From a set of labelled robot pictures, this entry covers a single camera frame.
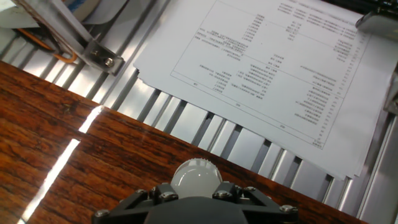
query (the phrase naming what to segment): metal rack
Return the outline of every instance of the metal rack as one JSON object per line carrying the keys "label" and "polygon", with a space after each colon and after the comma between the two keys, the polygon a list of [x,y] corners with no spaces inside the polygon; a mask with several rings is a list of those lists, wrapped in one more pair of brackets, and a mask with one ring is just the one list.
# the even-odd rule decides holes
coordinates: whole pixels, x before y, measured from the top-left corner
{"label": "metal rack", "polygon": [[241,126],[143,83],[132,63],[167,17],[162,12],[168,3],[130,0],[112,21],[87,27],[96,41],[126,61],[116,76],[82,60],[65,64],[9,29],[0,29],[0,59],[364,221],[396,219],[395,116],[381,112],[361,176],[340,181]]}

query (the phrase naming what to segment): stack of paper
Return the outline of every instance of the stack of paper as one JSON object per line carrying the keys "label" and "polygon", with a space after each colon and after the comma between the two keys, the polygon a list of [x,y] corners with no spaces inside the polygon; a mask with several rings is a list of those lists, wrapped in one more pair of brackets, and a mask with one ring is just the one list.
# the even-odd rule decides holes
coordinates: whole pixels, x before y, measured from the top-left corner
{"label": "stack of paper", "polygon": [[316,0],[174,1],[167,10],[134,64],[146,84],[334,177],[360,174],[398,44]]}

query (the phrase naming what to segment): metal slat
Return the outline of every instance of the metal slat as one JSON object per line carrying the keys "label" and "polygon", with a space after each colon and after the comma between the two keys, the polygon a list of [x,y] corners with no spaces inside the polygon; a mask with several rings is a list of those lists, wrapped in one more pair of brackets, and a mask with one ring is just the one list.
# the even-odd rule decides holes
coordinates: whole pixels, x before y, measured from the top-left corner
{"label": "metal slat", "polygon": [[191,143],[197,135],[207,113],[207,111],[197,106],[187,104],[170,134]]}
{"label": "metal slat", "polygon": [[250,169],[256,160],[265,139],[243,128],[232,148],[228,160],[246,169]]}
{"label": "metal slat", "polygon": [[329,205],[330,207],[337,208],[347,181],[348,178],[346,178],[346,180],[333,179],[330,183],[323,203]]}
{"label": "metal slat", "polygon": [[106,77],[106,80],[102,83],[98,92],[93,97],[93,101],[104,104],[105,106],[114,104],[126,83],[131,79],[133,74],[137,73],[137,69],[133,66],[133,60],[143,49],[141,46],[144,41],[147,42],[148,35],[158,21],[167,3],[168,0],[161,0],[155,3],[145,21],[134,34],[134,37],[122,54],[122,57],[126,61],[125,65],[123,65],[116,77],[111,75]]}
{"label": "metal slat", "polygon": [[387,116],[387,112],[381,111],[361,175],[359,177],[355,177],[354,179],[349,179],[345,185],[344,192],[338,205],[338,210],[341,210],[349,215],[357,215],[363,200],[366,186],[369,183],[377,155],[379,154],[386,129],[389,125]]}
{"label": "metal slat", "polygon": [[293,164],[294,158],[295,155],[286,150],[283,150],[275,167],[274,173],[272,174],[271,180],[279,184],[283,184],[287,174],[289,173],[290,166]]}
{"label": "metal slat", "polygon": [[250,168],[251,171],[253,171],[255,173],[258,173],[260,171],[261,165],[264,162],[266,155],[268,154],[268,150],[269,150],[270,146],[271,146],[271,142],[268,140],[265,140],[260,148],[259,153],[256,156],[256,159],[253,162],[253,165]]}
{"label": "metal slat", "polygon": [[235,130],[236,124],[225,121],[223,127],[221,128],[220,133],[218,134],[216,140],[214,141],[210,152],[214,155],[221,156],[226,147],[228,140]]}
{"label": "metal slat", "polygon": [[68,90],[76,93],[77,95],[86,97],[96,83],[97,79],[100,77],[100,73],[101,72],[98,69],[85,65],[76,76]]}
{"label": "metal slat", "polygon": [[12,29],[5,29],[0,27],[0,56],[3,51],[11,44],[16,37],[16,33]]}
{"label": "metal slat", "polygon": [[169,101],[172,99],[172,97],[169,94],[166,93],[160,93],[160,95],[157,97],[154,105],[150,109],[147,117],[144,120],[144,124],[148,124],[149,126],[154,126],[157,123],[157,120],[159,120],[161,114],[163,113],[162,110],[165,110],[167,105],[169,104]]}
{"label": "metal slat", "polygon": [[35,48],[32,44],[26,43],[21,51],[17,54],[15,59],[11,62],[11,65],[17,68],[23,68],[27,61],[31,58],[34,50]]}
{"label": "metal slat", "polygon": [[155,128],[163,131],[167,127],[168,123],[170,122],[170,119],[172,118],[174,112],[177,110],[180,102],[181,100],[176,97],[173,97],[170,100],[164,112],[161,114],[159,121],[155,125]]}
{"label": "metal slat", "polygon": [[398,212],[398,118],[389,129],[376,161],[358,217],[369,223],[394,223]]}
{"label": "metal slat", "polygon": [[119,107],[118,112],[137,119],[154,91],[155,89],[145,85],[140,79],[138,79],[122,105]]}
{"label": "metal slat", "polygon": [[41,50],[37,50],[25,65],[24,70],[39,77],[41,74],[43,74],[51,59],[52,55]]}
{"label": "metal slat", "polygon": [[319,168],[302,161],[291,188],[310,198],[317,199],[326,176],[327,174]]}
{"label": "metal slat", "polygon": [[3,56],[3,58],[0,59],[6,63],[12,63],[19,54],[19,52],[22,50],[22,48],[24,48],[26,43],[27,42],[21,37],[14,39],[10,48],[4,52],[5,55]]}
{"label": "metal slat", "polygon": [[49,74],[45,77],[45,80],[48,82],[55,82],[57,77],[59,77],[63,71],[66,69],[67,65],[65,62],[57,60],[55,65],[50,70]]}
{"label": "metal slat", "polygon": [[203,135],[198,147],[208,151],[212,142],[215,140],[217,133],[221,130],[221,125],[223,124],[224,119],[220,116],[214,115],[211,119],[209,126],[205,134]]}
{"label": "metal slat", "polygon": [[275,169],[278,158],[280,157],[282,151],[283,149],[272,143],[266,154],[266,157],[264,158],[264,161],[261,164],[258,174],[269,178]]}
{"label": "metal slat", "polygon": [[62,87],[70,78],[70,75],[76,68],[77,64],[80,62],[80,59],[77,59],[75,63],[66,64],[65,69],[62,73],[59,73],[57,78],[53,81],[57,86]]}

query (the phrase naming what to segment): hex screw head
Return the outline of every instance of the hex screw head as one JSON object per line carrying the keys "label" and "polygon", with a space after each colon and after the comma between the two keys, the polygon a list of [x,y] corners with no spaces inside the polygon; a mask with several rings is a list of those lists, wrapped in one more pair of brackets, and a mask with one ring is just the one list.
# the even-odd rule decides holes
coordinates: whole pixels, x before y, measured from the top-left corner
{"label": "hex screw head", "polygon": [[105,60],[105,65],[107,66],[107,67],[112,67],[113,65],[114,65],[114,61],[113,61],[113,59],[111,59],[111,58],[107,58],[106,60]]}
{"label": "hex screw head", "polygon": [[297,208],[291,205],[282,205],[281,207],[279,207],[279,210],[285,213],[297,212]]}
{"label": "hex screw head", "polygon": [[104,217],[106,215],[109,215],[111,212],[108,209],[101,209],[95,212],[94,216],[95,217]]}
{"label": "hex screw head", "polygon": [[227,192],[226,190],[219,190],[213,194],[214,198],[226,198],[231,197],[232,194]]}
{"label": "hex screw head", "polygon": [[245,187],[244,189],[247,191],[255,191],[256,190],[255,187]]}

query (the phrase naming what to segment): metal bracket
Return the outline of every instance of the metal bracket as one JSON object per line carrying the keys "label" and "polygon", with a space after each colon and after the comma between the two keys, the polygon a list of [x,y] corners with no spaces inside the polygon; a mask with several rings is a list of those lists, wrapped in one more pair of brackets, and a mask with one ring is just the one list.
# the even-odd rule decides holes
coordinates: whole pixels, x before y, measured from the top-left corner
{"label": "metal bracket", "polygon": [[391,86],[387,95],[386,104],[384,105],[384,110],[398,115],[398,66],[392,75]]}
{"label": "metal bracket", "polygon": [[116,74],[124,60],[100,45],[61,0],[13,0],[34,19],[46,25],[63,45],[86,64]]}

